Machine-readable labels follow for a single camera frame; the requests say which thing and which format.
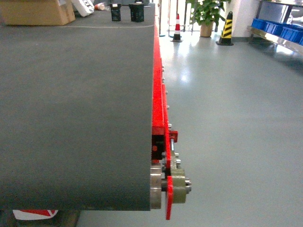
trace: plant pot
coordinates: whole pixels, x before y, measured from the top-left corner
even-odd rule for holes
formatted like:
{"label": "plant pot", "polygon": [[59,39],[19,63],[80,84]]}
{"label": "plant pot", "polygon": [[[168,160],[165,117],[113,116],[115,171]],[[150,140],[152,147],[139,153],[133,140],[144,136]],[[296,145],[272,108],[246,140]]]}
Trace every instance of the plant pot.
{"label": "plant pot", "polygon": [[212,35],[213,26],[214,26],[213,22],[210,25],[202,24],[200,28],[200,36],[210,37]]}

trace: green plant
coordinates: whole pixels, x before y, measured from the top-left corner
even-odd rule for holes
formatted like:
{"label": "green plant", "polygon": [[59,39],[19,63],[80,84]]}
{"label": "green plant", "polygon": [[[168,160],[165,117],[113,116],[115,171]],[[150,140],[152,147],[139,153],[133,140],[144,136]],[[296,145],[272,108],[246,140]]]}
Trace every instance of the green plant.
{"label": "green plant", "polygon": [[191,24],[197,22],[198,25],[210,25],[212,22],[219,25],[219,20],[225,21],[224,17],[220,15],[220,10],[224,9],[224,2],[231,2],[231,0],[187,0],[191,3],[191,8],[194,9],[190,18]]}

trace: red and white sign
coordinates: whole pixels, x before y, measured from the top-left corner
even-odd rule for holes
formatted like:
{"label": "red and white sign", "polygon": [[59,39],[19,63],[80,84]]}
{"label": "red and white sign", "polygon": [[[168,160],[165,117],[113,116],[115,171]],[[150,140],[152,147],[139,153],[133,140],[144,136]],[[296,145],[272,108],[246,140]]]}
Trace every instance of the red and white sign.
{"label": "red and white sign", "polygon": [[57,210],[13,210],[17,220],[42,220],[55,216]]}

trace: cardboard box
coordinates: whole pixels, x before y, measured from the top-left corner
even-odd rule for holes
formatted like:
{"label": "cardboard box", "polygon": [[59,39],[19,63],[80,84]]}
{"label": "cardboard box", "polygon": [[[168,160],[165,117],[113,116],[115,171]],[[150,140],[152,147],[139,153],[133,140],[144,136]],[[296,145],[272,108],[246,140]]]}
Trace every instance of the cardboard box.
{"label": "cardboard box", "polygon": [[0,0],[6,25],[59,26],[75,20],[71,0]]}

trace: black container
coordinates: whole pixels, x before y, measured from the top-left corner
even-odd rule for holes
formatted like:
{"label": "black container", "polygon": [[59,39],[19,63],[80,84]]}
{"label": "black container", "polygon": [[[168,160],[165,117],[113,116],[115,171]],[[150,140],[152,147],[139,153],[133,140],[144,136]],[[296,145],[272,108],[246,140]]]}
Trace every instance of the black container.
{"label": "black container", "polygon": [[111,3],[109,4],[110,11],[112,13],[112,21],[121,21],[121,4]]}
{"label": "black container", "polygon": [[131,21],[133,22],[143,22],[144,21],[144,4],[134,3],[129,4],[131,9]]}

